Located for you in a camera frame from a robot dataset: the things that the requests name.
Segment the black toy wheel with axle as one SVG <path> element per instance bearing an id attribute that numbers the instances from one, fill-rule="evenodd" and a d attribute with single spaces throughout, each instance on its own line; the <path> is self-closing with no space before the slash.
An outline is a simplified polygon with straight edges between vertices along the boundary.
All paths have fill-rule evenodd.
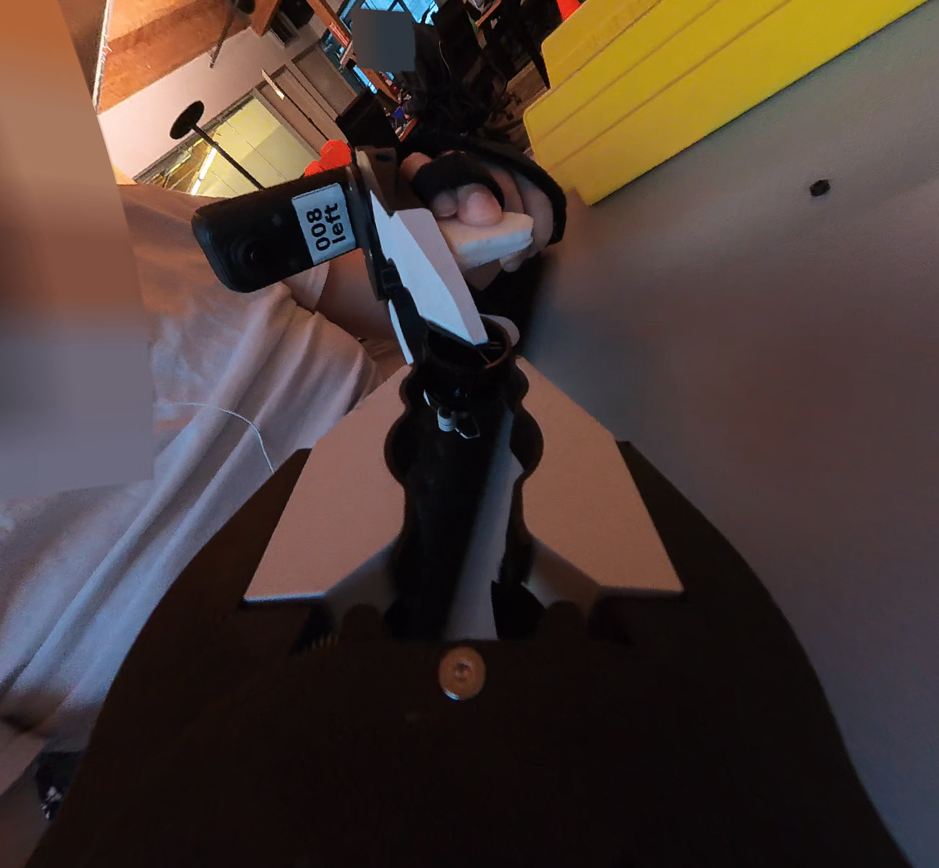
<path id="1" fill-rule="evenodd" d="M 486 338 L 469 343 L 430 325 L 416 366 L 425 404 L 441 431 L 479 438 L 492 427 L 496 410 L 510 403 L 519 330 L 499 315 L 482 318 Z"/>

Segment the person's pale shirt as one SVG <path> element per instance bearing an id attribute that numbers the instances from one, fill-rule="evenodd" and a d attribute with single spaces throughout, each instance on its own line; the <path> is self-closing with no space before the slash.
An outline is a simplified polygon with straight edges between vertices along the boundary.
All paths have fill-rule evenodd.
<path id="1" fill-rule="evenodd" d="M 237 294 L 191 230 L 206 199 L 119 193 L 149 324 L 154 475 L 2 501 L 2 745 L 84 738 L 182 570 L 383 380 L 339 306 L 352 256 Z"/>

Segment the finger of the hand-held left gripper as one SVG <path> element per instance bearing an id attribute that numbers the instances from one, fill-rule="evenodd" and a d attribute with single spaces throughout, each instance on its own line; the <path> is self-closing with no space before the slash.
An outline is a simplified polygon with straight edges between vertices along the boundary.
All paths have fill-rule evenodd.
<path id="1" fill-rule="evenodd" d="M 418 314 L 468 344 L 487 343 L 487 330 L 433 214 L 425 208 L 389 215 L 370 193 L 379 249 L 392 262 Z"/>
<path id="2" fill-rule="evenodd" d="M 407 364 L 418 367 L 426 360 L 429 327 L 410 294 L 392 294 L 389 311 Z"/>

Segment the person's left hand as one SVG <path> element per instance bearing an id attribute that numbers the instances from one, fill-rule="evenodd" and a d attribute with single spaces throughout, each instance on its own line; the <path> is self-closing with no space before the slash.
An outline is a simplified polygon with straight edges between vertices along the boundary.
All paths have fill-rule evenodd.
<path id="1" fill-rule="evenodd" d="M 488 187 L 478 182 L 442 190 L 430 204 L 438 221 L 456 220 L 480 230 L 499 227 L 504 213 L 526 214 L 533 219 L 532 240 L 523 252 L 499 262 L 489 261 L 474 266 L 463 273 L 469 284 L 479 290 L 488 287 L 500 272 L 512 273 L 526 260 L 540 255 L 548 247 L 554 229 L 551 200 L 535 183 L 515 170 L 490 163 L 486 168 L 492 179 L 499 183 L 503 204 L 498 203 Z"/>

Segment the grey desk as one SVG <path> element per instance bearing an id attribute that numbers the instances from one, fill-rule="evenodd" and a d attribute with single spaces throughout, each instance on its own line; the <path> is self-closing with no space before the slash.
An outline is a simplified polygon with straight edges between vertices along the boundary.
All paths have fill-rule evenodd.
<path id="1" fill-rule="evenodd" d="M 698 175 L 770 105 L 568 193 L 524 354 L 755 569 L 886 826 L 937 866 L 938 165 L 861 204 Z"/>

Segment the person's left forearm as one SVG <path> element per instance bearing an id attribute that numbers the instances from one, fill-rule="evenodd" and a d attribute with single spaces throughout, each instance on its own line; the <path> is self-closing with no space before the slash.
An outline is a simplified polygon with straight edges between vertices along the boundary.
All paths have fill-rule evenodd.
<path id="1" fill-rule="evenodd" d="M 385 302 L 375 297 L 363 252 L 349 253 L 284 280 L 295 302 L 358 339 L 396 338 Z"/>

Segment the orange object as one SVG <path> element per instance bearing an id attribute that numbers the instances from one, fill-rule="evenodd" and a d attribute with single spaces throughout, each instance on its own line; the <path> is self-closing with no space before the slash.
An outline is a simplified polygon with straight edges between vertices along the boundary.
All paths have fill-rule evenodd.
<path id="1" fill-rule="evenodd" d="M 303 171 L 304 177 L 311 177 L 328 170 L 337 170 L 348 166 L 352 160 L 352 152 L 349 145 L 340 139 L 327 140 L 321 151 L 320 157 L 312 161 Z"/>

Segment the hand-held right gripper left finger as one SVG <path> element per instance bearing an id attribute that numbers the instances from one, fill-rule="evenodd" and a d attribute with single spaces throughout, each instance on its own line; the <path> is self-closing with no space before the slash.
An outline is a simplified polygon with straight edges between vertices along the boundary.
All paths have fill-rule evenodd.
<path id="1" fill-rule="evenodd" d="M 385 612 L 395 594 L 389 558 L 405 491 L 384 445 L 404 414 L 405 366 L 316 442 L 244 594 L 248 604 L 322 602 L 335 619 L 358 604 Z"/>

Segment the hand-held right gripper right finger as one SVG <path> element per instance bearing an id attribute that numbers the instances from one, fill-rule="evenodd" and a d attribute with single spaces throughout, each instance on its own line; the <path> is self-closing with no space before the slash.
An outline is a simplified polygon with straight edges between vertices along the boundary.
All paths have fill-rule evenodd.
<path id="1" fill-rule="evenodd" d="M 495 620 L 684 588 L 613 435 L 528 361 L 495 451 Z"/>

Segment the black round-base stand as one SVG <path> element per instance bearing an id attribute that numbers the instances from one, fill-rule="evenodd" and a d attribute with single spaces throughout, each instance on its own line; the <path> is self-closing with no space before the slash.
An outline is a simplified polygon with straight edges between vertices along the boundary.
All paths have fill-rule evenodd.
<path id="1" fill-rule="evenodd" d="M 201 127 L 200 121 L 205 113 L 205 106 L 201 101 L 195 101 L 183 109 L 176 117 L 169 129 L 170 138 L 174 141 L 180 141 L 188 134 L 197 134 L 207 145 L 217 151 L 217 155 L 226 160 L 237 172 L 248 180 L 256 189 L 264 189 L 264 185 L 258 181 L 248 170 L 246 170 L 238 161 L 219 144 L 219 142 L 208 134 Z"/>

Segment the yellow plastic bin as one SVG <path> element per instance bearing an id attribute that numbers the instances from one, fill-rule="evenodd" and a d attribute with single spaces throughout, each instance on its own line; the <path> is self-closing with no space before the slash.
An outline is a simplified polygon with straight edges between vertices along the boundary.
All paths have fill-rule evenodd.
<path id="1" fill-rule="evenodd" d="M 548 36 L 534 156 L 592 204 L 770 101 L 698 154 L 784 199 L 851 202 L 937 172 L 937 0 L 585 0 Z"/>

